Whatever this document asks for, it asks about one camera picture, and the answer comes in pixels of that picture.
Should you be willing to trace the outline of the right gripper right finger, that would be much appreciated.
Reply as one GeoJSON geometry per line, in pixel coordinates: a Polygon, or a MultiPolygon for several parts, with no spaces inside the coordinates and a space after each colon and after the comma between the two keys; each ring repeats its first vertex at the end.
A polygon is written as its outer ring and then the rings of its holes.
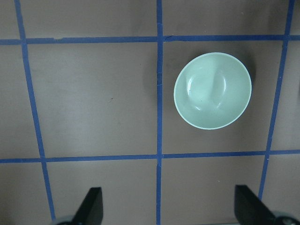
{"type": "Polygon", "coordinates": [[[275,215],[247,185],[235,186],[235,217],[240,225],[278,225],[275,215]]]}

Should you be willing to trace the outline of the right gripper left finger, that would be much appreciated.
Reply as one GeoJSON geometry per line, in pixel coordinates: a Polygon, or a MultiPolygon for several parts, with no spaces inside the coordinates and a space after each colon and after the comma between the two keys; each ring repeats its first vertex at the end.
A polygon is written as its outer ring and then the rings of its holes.
{"type": "Polygon", "coordinates": [[[103,197],[101,187],[89,189],[71,225],[100,225],[103,220],[103,197]]]}

